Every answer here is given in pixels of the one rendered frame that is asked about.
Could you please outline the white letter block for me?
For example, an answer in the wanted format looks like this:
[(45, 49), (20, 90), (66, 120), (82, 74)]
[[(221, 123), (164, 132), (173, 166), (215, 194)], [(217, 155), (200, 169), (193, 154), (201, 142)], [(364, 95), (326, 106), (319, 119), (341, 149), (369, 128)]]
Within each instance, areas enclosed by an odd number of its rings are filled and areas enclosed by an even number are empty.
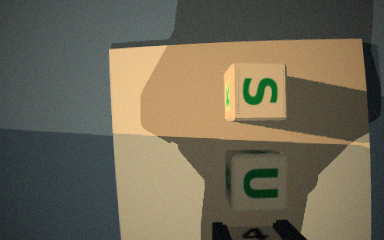
[(225, 197), (234, 212), (285, 210), (288, 156), (274, 150), (227, 150)]
[(224, 74), (227, 121), (280, 121), (288, 118), (287, 66), (233, 63)]
[(282, 240), (271, 225), (227, 228), (232, 240)]

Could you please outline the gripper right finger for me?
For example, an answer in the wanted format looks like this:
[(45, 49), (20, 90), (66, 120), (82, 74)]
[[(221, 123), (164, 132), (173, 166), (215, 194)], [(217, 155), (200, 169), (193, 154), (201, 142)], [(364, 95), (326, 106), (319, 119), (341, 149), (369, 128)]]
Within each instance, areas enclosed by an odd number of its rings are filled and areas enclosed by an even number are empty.
[(307, 240), (288, 220), (277, 220), (273, 228), (282, 240)]

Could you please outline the tan square mat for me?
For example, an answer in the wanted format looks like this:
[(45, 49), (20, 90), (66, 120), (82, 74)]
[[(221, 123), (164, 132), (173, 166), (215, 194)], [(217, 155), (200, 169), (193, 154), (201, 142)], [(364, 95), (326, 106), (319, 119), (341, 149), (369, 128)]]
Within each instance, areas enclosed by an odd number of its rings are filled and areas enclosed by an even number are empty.
[[(362, 39), (109, 49), (121, 240), (212, 240), (212, 222), (288, 220), (307, 240), (371, 240)], [(227, 121), (233, 63), (287, 66), (288, 118)], [(227, 150), (288, 156), (285, 210), (234, 212)]]

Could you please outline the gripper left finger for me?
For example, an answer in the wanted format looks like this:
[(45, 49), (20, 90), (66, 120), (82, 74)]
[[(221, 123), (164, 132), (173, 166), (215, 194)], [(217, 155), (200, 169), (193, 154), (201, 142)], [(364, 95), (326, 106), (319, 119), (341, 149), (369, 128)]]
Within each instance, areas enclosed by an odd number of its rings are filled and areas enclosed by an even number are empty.
[(212, 240), (232, 240), (227, 225), (222, 222), (212, 222)]

